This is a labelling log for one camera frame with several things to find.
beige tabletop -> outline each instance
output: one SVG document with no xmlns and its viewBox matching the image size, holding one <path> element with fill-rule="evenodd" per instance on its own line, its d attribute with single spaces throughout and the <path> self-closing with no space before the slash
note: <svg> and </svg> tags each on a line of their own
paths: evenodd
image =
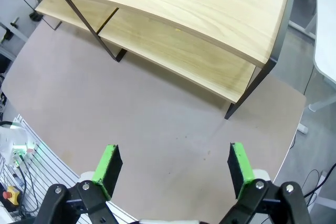
<svg viewBox="0 0 336 224">
<path fill-rule="evenodd" d="M 77 174 L 95 170 L 105 146 L 119 144 L 124 165 L 112 201 L 129 214 L 209 223 L 235 203 L 229 143 L 242 142 L 253 168 L 274 179 L 305 105 L 268 76 L 226 121 L 221 98 L 130 53 L 117 63 L 89 33 L 65 24 L 37 27 L 2 88 Z"/>
</svg>

lower shelf board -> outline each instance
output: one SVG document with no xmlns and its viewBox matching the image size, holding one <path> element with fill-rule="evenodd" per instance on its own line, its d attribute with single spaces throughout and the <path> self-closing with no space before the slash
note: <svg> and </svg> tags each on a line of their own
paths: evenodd
<svg viewBox="0 0 336 224">
<path fill-rule="evenodd" d="M 116 8 L 72 1 L 94 30 Z M 43 0 L 36 11 L 88 30 L 64 0 Z M 233 103 L 243 95 L 255 70 L 253 64 L 222 48 L 129 10 L 119 9 L 99 36 Z"/>
</svg>

gray floor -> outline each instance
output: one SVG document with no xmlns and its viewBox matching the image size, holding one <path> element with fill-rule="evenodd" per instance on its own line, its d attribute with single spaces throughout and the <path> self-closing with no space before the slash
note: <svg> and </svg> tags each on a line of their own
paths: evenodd
<svg viewBox="0 0 336 224">
<path fill-rule="evenodd" d="M 307 19 L 311 15 L 310 2 L 310 0 L 296 0 L 296 8 L 294 8 L 291 15 L 293 19 L 296 19 L 293 20 L 294 22 L 297 20 L 302 22 L 300 25 L 307 23 Z M 22 47 L 20 42 L 13 42 L 12 45 L 7 46 L 15 54 Z M 271 73 L 302 93 L 307 88 L 305 92 L 307 104 L 324 99 L 335 93 L 335 90 L 324 82 L 323 76 L 316 69 L 313 69 L 313 54 L 313 41 L 290 28 L 286 35 L 280 60 Z M 15 109 L 8 103 L 4 120 L 12 120 L 16 114 Z M 309 134 L 297 134 L 295 144 L 276 179 L 277 184 L 293 180 L 303 185 L 304 180 L 312 169 L 317 169 L 319 172 L 329 170 L 336 162 L 336 158 L 333 155 L 336 151 L 336 130 L 333 127 L 336 123 L 335 114 L 336 104 L 315 113 L 308 110 L 304 112 L 302 123 L 309 127 Z M 306 193 L 313 189 L 317 180 L 317 175 L 312 173 L 302 189 L 303 192 Z M 336 200 L 336 191 L 333 190 L 335 181 L 336 174 L 329 178 L 320 195 Z M 326 207 L 315 206 L 311 217 L 313 223 L 331 223 L 336 218 L 336 211 Z M 257 216 L 253 223 L 261 223 L 264 219 L 265 216 Z"/>
</svg>

red button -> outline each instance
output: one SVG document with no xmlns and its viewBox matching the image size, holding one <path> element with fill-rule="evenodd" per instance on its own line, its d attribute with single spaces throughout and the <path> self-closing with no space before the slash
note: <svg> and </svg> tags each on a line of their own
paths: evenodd
<svg viewBox="0 0 336 224">
<path fill-rule="evenodd" d="M 9 199 L 12 197 L 12 193 L 8 192 L 8 191 L 4 191 L 2 193 L 2 197 L 4 197 L 4 199 Z"/>
</svg>

screw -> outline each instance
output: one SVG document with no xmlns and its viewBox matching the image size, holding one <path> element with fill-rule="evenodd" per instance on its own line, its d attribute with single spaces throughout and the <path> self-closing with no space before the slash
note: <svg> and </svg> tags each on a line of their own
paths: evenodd
<svg viewBox="0 0 336 224">
<path fill-rule="evenodd" d="M 84 184 L 83 185 L 83 190 L 87 190 L 87 189 L 89 189 L 90 188 L 90 185 L 89 184 Z"/>
<path fill-rule="evenodd" d="M 290 184 L 286 186 L 286 191 L 291 193 L 294 190 L 294 187 Z"/>
<path fill-rule="evenodd" d="M 59 186 L 55 189 L 55 193 L 59 194 L 62 191 L 62 188 L 60 188 Z"/>
<path fill-rule="evenodd" d="M 258 189 L 263 189 L 263 187 L 264 187 L 264 183 L 263 183 L 262 181 L 258 181 L 258 182 L 256 183 L 256 187 L 257 187 Z"/>
</svg>

